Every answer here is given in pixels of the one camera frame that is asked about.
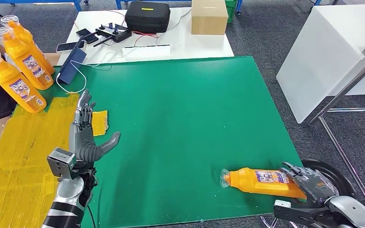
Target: black carrying case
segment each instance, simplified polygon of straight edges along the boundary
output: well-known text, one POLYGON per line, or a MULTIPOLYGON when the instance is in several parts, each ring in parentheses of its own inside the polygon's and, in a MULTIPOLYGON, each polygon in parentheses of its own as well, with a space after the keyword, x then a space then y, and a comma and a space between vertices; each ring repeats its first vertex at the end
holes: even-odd
POLYGON ((165 32, 170 20, 166 3, 132 1, 125 14, 128 29, 142 33, 165 32))

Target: yellow bottle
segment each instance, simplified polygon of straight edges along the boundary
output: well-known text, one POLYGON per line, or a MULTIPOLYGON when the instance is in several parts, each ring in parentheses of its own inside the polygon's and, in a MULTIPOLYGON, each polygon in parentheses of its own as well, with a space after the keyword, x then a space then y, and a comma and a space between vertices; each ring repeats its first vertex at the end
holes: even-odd
POLYGON ((221 185, 232 186, 243 192, 306 199, 305 194, 284 172, 278 170, 221 171, 221 185))
POLYGON ((10 28, 0 28, 0 38, 6 53, 35 88, 44 90, 52 86, 54 81, 42 63, 35 58, 36 53, 16 38, 10 28))
POLYGON ((0 86, 30 113, 38 113, 47 102, 26 77, 0 56, 0 86))
POLYGON ((19 18, 17 16, 6 15, 0 19, 0 23, 3 26, 9 27, 13 30, 16 38, 18 38, 20 41, 23 41, 30 48, 31 52, 35 54, 35 58, 43 64, 50 75, 55 73, 53 66, 48 62, 44 54, 34 42, 33 35, 30 33, 30 31, 23 28, 23 26, 19 23, 19 18))

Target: gray carpet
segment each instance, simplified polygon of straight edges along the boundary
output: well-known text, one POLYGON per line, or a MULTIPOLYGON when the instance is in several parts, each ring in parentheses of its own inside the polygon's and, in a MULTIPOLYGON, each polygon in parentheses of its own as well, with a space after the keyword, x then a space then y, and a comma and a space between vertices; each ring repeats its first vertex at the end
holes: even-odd
MULTIPOLYGON (((190 6, 191 3, 170 2, 170 5, 184 7, 190 6)), ((361 191, 357 188, 322 125, 317 123, 315 126, 308 126, 307 121, 297 124, 275 78, 306 21, 311 6, 312 3, 308 0, 244 0, 242 14, 236 16, 233 23, 228 25, 226 34, 236 56, 254 56, 299 156, 319 159, 340 169, 352 181, 356 196, 362 199, 361 191)), ((83 10, 111 10, 115 8, 115 2, 91 0, 89 6, 81 7, 83 10)), ((68 4, 18 4, 15 7, 1 4, 0 13, 18 15, 22 25, 34 34, 36 43, 44 52, 53 52, 58 43, 66 41, 72 22, 77 15, 74 6, 68 4)), ((325 99, 317 110, 327 101, 329 98, 325 99)), ((337 106, 363 107, 365 96, 348 96, 337 106)), ((327 114, 325 119, 365 183, 365 113, 327 114)), ((265 226, 261 225, 258 217, 245 217, 167 227, 258 228, 265 226)), ((281 221, 278 227, 288 227, 288 223, 281 221)))

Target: plastic bottle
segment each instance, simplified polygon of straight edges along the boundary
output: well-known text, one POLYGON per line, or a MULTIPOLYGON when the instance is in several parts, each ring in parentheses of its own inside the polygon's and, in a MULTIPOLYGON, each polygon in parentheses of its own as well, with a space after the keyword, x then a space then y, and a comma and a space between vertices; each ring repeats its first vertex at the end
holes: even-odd
POLYGON ((55 69, 53 68, 53 66, 48 62, 44 54, 34 42, 33 35, 30 33, 30 31, 23 28, 23 26, 19 23, 19 18, 17 16, 6 15, 5 17, 2 17, 0 19, 0 23, 3 26, 6 26, 13 30, 16 38, 18 38, 20 41, 23 41, 30 48, 31 52, 35 54, 35 58, 43 64, 43 66, 50 75, 53 75, 55 73, 55 69))
POLYGON ((36 53, 16 38, 10 28, 0 28, 0 38, 6 53, 35 88, 48 89, 54 83, 42 63, 35 58, 36 53))
POLYGON ((232 186, 243 192, 306 199, 305 194, 287 175, 278 170, 221 171, 221 186, 232 186))
POLYGON ((47 102, 26 77, 0 56, 0 86, 30 113, 38 113, 47 102))

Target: yellow paper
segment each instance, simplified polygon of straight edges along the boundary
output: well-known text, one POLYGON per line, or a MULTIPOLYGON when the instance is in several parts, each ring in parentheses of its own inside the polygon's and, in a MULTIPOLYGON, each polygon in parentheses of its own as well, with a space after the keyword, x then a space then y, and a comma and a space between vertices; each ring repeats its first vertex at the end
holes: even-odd
POLYGON ((93 136, 103 135, 108 129, 107 110, 93 112, 92 120, 93 136))
POLYGON ((79 95, 56 97, 45 113, 16 107, 0 138, 0 228, 37 228, 57 189, 47 163, 55 147, 69 149, 79 95))

